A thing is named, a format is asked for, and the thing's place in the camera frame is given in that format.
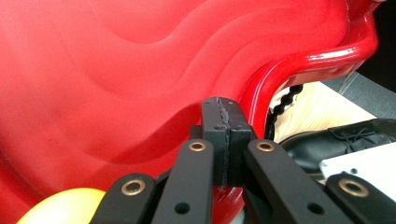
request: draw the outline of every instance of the black plastic part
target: black plastic part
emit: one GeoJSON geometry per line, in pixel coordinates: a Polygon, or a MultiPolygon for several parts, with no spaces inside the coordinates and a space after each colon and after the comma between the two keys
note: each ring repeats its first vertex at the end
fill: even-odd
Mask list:
{"type": "Polygon", "coordinates": [[[396,223],[396,202],[357,176],[332,175],[325,192],[355,223],[396,223]]]}
{"type": "Polygon", "coordinates": [[[149,175],[131,174],[120,178],[100,202],[91,224],[142,223],[149,208],[154,186],[154,180],[149,175]],[[139,182],[144,183],[144,187],[139,193],[134,194],[134,191],[143,186],[138,184],[139,182]],[[125,190],[132,195],[124,194],[125,190]]]}
{"type": "Polygon", "coordinates": [[[280,145],[253,140],[246,162],[271,204],[272,223],[352,223],[280,145]]]}
{"type": "Polygon", "coordinates": [[[214,183],[227,184],[227,165],[229,154],[230,128],[227,114],[221,109],[220,98],[213,97],[202,103],[202,135],[215,149],[214,183]]]}
{"type": "Polygon", "coordinates": [[[236,101],[214,97],[202,103],[202,134],[215,148],[214,183],[242,186],[242,153],[253,131],[236,101]]]}
{"type": "Polygon", "coordinates": [[[199,138],[202,138],[202,126],[201,125],[191,125],[189,139],[199,139],[199,138]]]}
{"type": "Polygon", "coordinates": [[[152,223],[210,223],[213,163],[214,148],[210,142],[203,139],[185,142],[168,177],[152,223]]]}
{"type": "Polygon", "coordinates": [[[272,116],[273,116],[273,112],[271,111],[271,108],[269,108],[268,112],[267,112],[267,122],[265,124],[264,138],[274,141],[274,139],[275,139],[275,123],[269,122],[269,120],[272,116]]]}

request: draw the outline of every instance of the shoe lace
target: shoe lace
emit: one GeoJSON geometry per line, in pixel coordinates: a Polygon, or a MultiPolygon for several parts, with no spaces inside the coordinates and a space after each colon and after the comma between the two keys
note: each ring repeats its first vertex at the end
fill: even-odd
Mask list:
{"type": "Polygon", "coordinates": [[[345,152],[346,154],[359,151],[359,149],[353,147],[353,143],[355,143],[356,141],[362,138],[364,138],[366,141],[370,142],[371,144],[375,145],[375,141],[373,141],[373,139],[367,138],[367,136],[371,134],[375,134],[375,132],[366,132],[366,131],[368,131],[368,129],[363,128],[357,134],[349,137],[347,137],[345,133],[341,133],[341,135],[344,137],[347,143],[346,152],[345,152]]]}

